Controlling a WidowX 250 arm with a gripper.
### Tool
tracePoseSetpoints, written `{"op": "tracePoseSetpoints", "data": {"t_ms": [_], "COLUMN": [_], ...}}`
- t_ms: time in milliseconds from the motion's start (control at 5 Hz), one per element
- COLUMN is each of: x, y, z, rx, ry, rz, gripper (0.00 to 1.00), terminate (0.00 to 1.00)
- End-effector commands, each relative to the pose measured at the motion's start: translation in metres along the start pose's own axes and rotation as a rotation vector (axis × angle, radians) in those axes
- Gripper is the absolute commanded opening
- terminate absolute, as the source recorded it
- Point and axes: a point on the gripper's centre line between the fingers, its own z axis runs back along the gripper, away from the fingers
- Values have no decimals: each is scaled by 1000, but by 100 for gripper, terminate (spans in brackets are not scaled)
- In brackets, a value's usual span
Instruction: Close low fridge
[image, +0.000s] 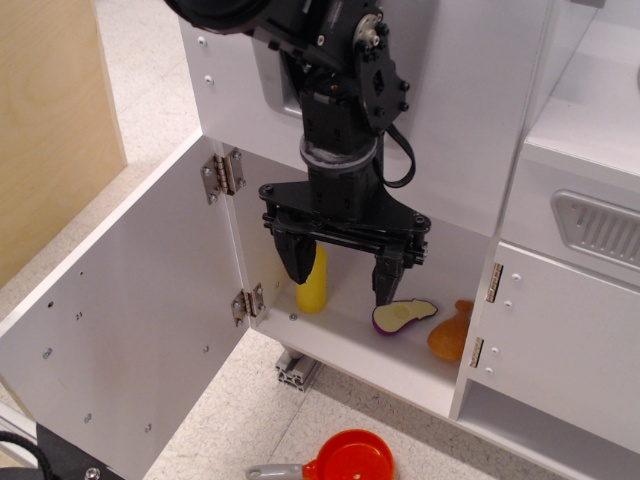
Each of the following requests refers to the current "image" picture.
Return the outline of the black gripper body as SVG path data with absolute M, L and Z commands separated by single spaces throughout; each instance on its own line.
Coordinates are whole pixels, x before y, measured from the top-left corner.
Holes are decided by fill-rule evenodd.
M 341 167 L 322 165 L 321 153 L 301 150 L 306 181 L 260 187 L 273 239 L 277 233 L 306 235 L 374 255 L 395 246 L 403 250 L 405 268 L 421 265 L 430 220 L 387 191 L 380 178 L 382 151 L 374 148 Z

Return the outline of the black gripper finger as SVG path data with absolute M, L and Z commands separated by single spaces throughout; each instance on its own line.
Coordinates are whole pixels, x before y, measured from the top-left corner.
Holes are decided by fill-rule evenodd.
M 393 301 L 404 270 L 402 249 L 389 246 L 376 256 L 376 265 L 372 273 L 372 286 L 377 306 L 387 305 Z
M 304 284 L 314 266 L 316 241 L 306 235 L 277 233 L 274 242 L 289 278 L 298 285 Z

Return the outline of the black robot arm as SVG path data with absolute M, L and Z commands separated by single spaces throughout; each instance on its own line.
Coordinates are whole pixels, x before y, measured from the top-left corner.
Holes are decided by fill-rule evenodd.
M 405 152 L 395 126 L 409 84 L 390 55 L 389 29 L 374 1 L 173 1 L 192 26 L 244 34 L 279 54 L 302 112 L 303 182 L 263 185 L 263 216 L 297 284 L 309 278 L 318 242 L 371 253 L 378 305 L 389 304 L 404 272 L 424 261 L 429 219 L 395 200 L 409 184 L 384 176 L 384 142 Z

